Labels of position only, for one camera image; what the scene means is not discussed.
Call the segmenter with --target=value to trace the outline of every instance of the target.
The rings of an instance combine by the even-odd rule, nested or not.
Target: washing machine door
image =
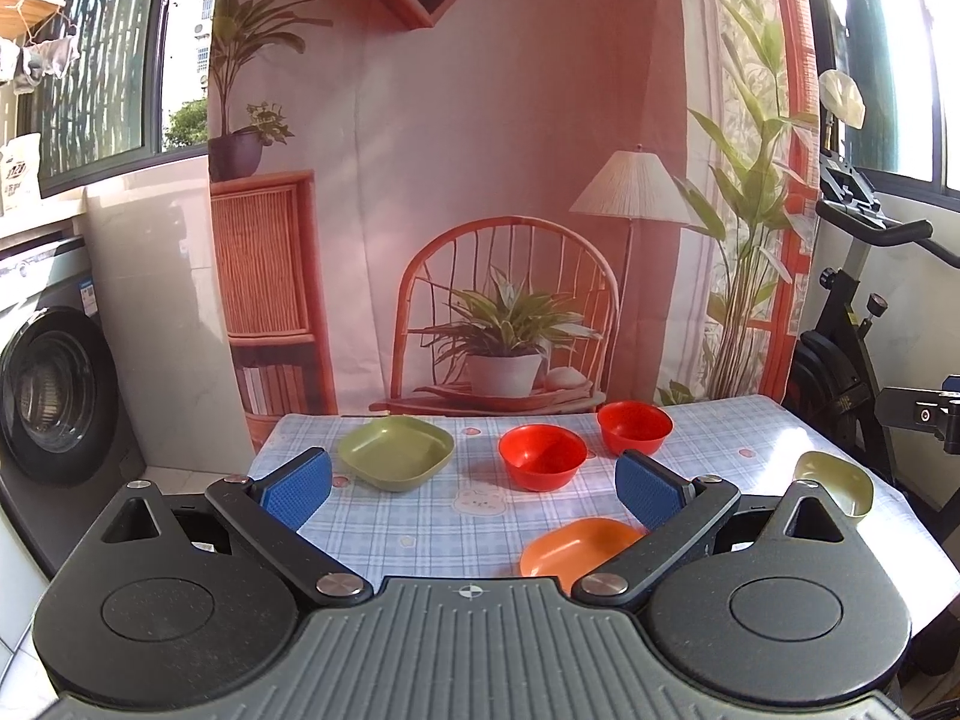
[[[93,476],[119,403],[107,340],[82,311],[35,312],[0,358],[0,427],[11,459],[37,483],[72,487]]]

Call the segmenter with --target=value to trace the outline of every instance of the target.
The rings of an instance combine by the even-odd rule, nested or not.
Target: washing machine
[[[54,575],[144,469],[80,236],[0,250],[0,506]]]

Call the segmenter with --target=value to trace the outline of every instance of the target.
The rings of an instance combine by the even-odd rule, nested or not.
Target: pink wall
[[[415,31],[378,0],[322,0],[311,15],[334,28],[298,28],[305,55],[267,47],[241,71],[232,116],[281,104],[296,137],[258,172],[316,172],[342,410],[383,394],[400,274],[436,234],[537,215],[585,234],[618,273],[625,221],[569,206],[637,143],[685,172],[680,0],[458,0]],[[678,244],[676,229],[638,237],[613,396],[653,393]]]

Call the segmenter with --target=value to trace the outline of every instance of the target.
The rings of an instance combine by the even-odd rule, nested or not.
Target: window
[[[200,0],[200,20],[213,18],[213,0]]]
[[[205,1],[65,0],[67,19],[50,20],[38,37],[77,25],[80,59],[18,100],[17,131],[41,135],[44,196],[203,153],[209,38],[194,26]]]
[[[810,0],[819,70],[850,74],[863,128],[839,151],[880,191],[960,209],[960,0]]]

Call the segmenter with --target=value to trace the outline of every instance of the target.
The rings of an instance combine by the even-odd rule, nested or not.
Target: plate
[[[548,409],[560,403],[569,403],[571,400],[589,397],[593,384],[587,382],[573,389],[556,389],[548,392],[545,389],[534,389],[526,397],[498,397],[496,395],[477,395],[470,391],[469,385],[464,386],[418,386],[414,392],[430,392],[439,395],[450,403],[465,409],[490,410],[491,412],[528,412],[534,409]]]
[[[874,482],[870,475],[860,466],[827,452],[800,455],[793,478],[819,482],[850,519],[862,519],[874,507]]]
[[[645,530],[616,519],[576,519],[527,544],[520,556],[520,574],[558,577],[563,592],[569,595],[575,581],[645,535]]]
[[[351,430],[337,456],[368,484],[388,493],[419,487],[450,462],[453,436],[412,416],[381,416]]]

